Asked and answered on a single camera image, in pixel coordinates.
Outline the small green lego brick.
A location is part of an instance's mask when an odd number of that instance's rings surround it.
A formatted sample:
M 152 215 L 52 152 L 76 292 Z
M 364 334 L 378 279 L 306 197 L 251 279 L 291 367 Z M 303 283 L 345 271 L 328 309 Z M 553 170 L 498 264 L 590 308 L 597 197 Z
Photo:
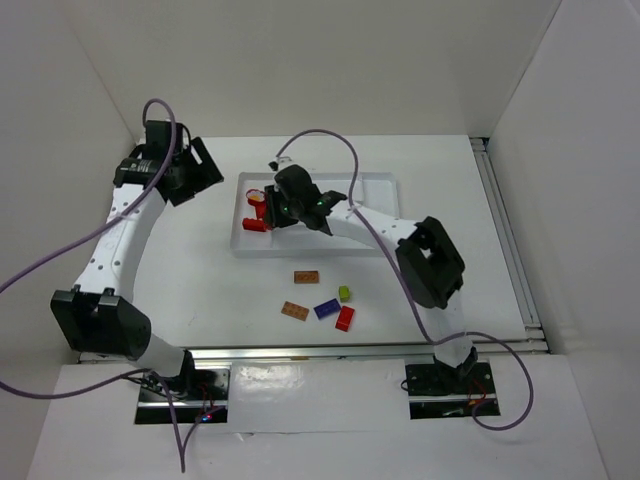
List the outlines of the small green lego brick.
M 346 285 L 341 285 L 339 287 L 338 295 L 341 302 L 348 302 L 351 299 L 351 291 Z

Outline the red and green lego brick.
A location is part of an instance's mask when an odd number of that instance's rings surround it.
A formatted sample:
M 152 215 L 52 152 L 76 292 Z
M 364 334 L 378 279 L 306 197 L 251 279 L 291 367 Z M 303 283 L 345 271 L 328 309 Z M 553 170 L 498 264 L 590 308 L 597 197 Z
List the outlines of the red and green lego brick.
M 337 330 L 348 332 L 353 322 L 355 310 L 348 306 L 343 306 L 336 319 L 335 328 Z

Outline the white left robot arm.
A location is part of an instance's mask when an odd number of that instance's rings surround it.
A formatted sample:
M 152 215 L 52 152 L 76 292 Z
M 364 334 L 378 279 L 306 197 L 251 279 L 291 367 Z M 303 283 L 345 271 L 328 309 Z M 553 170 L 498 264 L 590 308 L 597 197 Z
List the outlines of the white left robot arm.
M 150 120 L 145 141 L 118 165 L 111 228 L 68 290 L 57 290 L 51 311 L 72 350 L 122 357 L 155 371 L 184 395 L 211 375 L 198 373 L 192 354 L 156 336 L 133 303 L 140 261 L 167 205 L 177 207 L 223 181 L 204 142 L 181 123 Z

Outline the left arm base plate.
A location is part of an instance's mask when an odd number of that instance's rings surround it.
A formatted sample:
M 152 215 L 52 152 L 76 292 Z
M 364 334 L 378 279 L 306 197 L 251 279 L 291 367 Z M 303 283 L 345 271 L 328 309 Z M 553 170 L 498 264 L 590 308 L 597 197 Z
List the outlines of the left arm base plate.
M 228 420 L 228 398 L 231 370 L 215 368 L 198 370 L 195 384 L 184 392 L 171 388 L 178 424 L 191 424 L 199 417 L 204 424 L 224 424 Z M 167 425 L 171 414 L 166 392 L 159 380 L 149 374 L 133 377 L 139 387 L 134 423 L 136 425 Z

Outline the red flower lego brick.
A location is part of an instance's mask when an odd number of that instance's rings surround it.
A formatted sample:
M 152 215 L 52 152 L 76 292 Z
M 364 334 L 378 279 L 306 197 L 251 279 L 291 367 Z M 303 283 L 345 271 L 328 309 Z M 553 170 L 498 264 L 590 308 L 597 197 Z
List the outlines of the red flower lego brick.
M 255 209 L 256 218 L 263 219 L 266 213 L 266 194 L 259 189 L 249 189 L 246 192 L 247 203 Z

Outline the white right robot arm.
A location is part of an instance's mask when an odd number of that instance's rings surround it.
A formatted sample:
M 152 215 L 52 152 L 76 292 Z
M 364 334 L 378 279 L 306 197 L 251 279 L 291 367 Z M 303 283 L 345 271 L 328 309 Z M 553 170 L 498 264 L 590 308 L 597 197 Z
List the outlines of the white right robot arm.
M 274 160 L 273 183 L 265 188 L 265 221 L 272 229 L 297 224 L 327 236 L 378 248 L 390 262 L 418 326 L 434 348 L 443 382 L 465 379 L 478 354 L 466 337 L 461 306 L 465 263 L 442 223 L 427 217 L 404 220 L 367 208 L 350 192 L 322 192 L 310 174 Z

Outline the orange lego plate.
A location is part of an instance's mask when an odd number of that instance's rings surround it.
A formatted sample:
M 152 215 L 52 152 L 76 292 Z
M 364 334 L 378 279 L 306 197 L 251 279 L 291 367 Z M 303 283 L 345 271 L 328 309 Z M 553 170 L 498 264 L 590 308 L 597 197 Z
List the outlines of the orange lego plate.
M 281 308 L 281 313 L 285 316 L 305 321 L 309 315 L 309 309 L 304 306 L 285 301 Z
M 320 275 L 317 270 L 296 270 L 293 273 L 295 284 L 318 284 Z

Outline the blue lego plate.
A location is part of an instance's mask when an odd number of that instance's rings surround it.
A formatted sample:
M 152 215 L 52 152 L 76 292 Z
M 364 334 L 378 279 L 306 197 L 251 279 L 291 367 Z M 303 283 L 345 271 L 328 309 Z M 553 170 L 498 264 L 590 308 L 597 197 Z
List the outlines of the blue lego plate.
M 331 315 L 339 313 L 341 310 L 341 305 L 337 299 L 331 299 L 315 306 L 313 310 L 317 319 L 323 320 Z

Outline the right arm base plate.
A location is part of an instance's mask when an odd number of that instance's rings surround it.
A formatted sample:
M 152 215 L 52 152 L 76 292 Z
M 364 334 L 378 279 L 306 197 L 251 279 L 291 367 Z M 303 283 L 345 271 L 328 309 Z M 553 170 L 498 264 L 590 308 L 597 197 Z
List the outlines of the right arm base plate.
M 408 364 L 400 388 L 408 395 L 411 420 L 499 416 L 493 374 L 488 362 L 477 363 L 463 380 L 446 384 L 433 363 Z

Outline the red rectangular lego brick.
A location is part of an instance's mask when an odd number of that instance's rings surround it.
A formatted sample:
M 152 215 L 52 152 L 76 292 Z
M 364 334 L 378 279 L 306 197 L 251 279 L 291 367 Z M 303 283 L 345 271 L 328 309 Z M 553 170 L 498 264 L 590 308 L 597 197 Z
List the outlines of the red rectangular lego brick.
M 268 232 L 270 227 L 259 218 L 244 218 L 242 220 L 242 228 L 247 231 Z

